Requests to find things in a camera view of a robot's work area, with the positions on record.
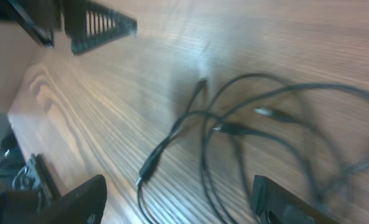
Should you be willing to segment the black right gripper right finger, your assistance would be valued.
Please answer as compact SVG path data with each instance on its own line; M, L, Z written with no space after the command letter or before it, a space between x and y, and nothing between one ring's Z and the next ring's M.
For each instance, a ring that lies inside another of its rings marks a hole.
M266 224L338 224L262 175L254 177L251 209Z

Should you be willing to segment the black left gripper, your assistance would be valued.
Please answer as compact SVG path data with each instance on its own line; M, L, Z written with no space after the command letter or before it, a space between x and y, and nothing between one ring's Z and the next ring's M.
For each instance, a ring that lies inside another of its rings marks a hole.
M54 47L54 32L61 29L61 12L59 0L0 0L0 21L18 23L46 48ZM136 19L89 0L64 1L63 17L74 55L134 35L138 28Z

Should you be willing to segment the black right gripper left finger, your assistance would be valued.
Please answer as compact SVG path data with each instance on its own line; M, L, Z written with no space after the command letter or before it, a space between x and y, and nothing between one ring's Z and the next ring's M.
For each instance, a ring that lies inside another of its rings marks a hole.
M73 189L26 224L100 224L107 200L106 179L98 174Z

